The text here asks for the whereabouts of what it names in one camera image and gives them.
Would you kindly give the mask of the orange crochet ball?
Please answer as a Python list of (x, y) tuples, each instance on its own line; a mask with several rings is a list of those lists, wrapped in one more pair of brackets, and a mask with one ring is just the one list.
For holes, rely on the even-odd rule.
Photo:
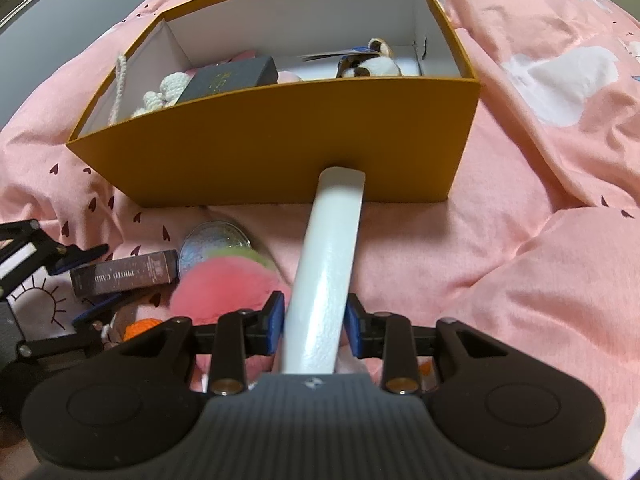
[(162, 324), (162, 321), (157, 320), (156, 318), (142, 318), (142, 320), (133, 322), (125, 328), (122, 340), (128, 341), (147, 332), (148, 330), (152, 330), (152, 328), (159, 326), (160, 324)]

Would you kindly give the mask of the pink fluffy pompom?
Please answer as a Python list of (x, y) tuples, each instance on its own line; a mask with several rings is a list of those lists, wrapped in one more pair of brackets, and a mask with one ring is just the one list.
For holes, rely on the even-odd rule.
[(273, 292), (282, 292), (288, 304), (291, 286), (270, 258), (250, 248), (218, 249), (183, 274), (168, 312), (195, 325), (213, 324), (229, 312), (260, 310)]

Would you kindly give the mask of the white paper tube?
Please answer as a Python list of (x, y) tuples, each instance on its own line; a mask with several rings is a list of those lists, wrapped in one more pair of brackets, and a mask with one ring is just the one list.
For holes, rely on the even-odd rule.
[(283, 331), (281, 372), (334, 372), (352, 279), (366, 175), (323, 170), (311, 207)]

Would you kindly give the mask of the brown cosmetics box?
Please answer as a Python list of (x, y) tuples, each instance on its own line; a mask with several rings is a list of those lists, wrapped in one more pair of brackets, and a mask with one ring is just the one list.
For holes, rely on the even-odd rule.
[(177, 275), (177, 252), (165, 250), (81, 266), (70, 280), (78, 298), (89, 298), (170, 284)]

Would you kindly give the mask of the round glitter compact mirror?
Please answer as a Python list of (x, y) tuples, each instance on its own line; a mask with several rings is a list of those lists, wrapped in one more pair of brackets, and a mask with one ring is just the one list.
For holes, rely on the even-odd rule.
[(178, 275), (183, 278), (199, 263), (227, 249), (251, 248), (248, 236), (233, 222), (212, 220), (186, 236), (178, 252)]

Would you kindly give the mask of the white crochet doll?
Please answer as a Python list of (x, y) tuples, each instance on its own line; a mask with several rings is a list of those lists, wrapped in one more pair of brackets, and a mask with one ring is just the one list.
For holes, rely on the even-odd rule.
[[(163, 78), (157, 91), (147, 91), (142, 96), (142, 107), (138, 107), (132, 117), (146, 115), (157, 110), (175, 105), (183, 94), (191, 79), (195, 76), (195, 70), (188, 72), (175, 72)], [(123, 54), (117, 55), (115, 61), (115, 96), (107, 125), (115, 125), (119, 122), (120, 109), (124, 102), (124, 94), (127, 82), (127, 59)]]

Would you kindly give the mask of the pink fabric pouch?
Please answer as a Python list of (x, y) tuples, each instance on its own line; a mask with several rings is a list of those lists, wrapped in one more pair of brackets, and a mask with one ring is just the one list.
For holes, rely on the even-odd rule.
[[(251, 58), (256, 58), (255, 50), (246, 50), (240, 52), (236, 55), (230, 56), (230, 58), (223, 58), (222, 60), (213, 62), (213, 65), (221, 65), (232, 62), (240, 62), (244, 60), (250, 60)], [(198, 67), (192, 67), (186, 70), (186, 74), (190, 77), (193, 77), (201, 68), (204, 68), (204, 65)], [(302, 81), (298, 75), (289, 72), (288, 70), (280, 70), (278, 73), (278, 83), (279, 84), (289, 84), (290, 82), (299, 82)]]

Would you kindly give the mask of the dark grey gift box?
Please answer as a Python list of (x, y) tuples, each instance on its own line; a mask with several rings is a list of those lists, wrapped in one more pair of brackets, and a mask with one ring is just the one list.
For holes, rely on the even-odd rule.
[(200, 68), (180, 94), (177, 104), (219, 96), (278, 82), (277, 66), (270, 56), (244, 58)]

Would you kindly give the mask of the brown white plush toy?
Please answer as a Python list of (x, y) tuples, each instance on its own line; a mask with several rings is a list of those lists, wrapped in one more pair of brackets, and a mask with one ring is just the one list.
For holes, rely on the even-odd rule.
[(337, 78), (401, 77), (401, 69), (390, 45), (382, 38), (371, 38), (365, 46), (346, 50), (308, 54), (305, 63), (338, 58)]

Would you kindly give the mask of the orange cardboard storage box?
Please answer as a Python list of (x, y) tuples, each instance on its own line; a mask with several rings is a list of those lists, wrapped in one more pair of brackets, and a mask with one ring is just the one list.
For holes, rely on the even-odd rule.
[[(382, 38), (401, 77), (337, 78), (302, 57)], [(246, 50), (302, 81), (131, 114), (163, 78)], [(436, 0), (191, 0), (160, 12), (126, 50), (119, 122), (107, 77), (67, 147), (143, 207), (308, 203), (340, 166), (370, 202), (446, 200), (480, 81)]]

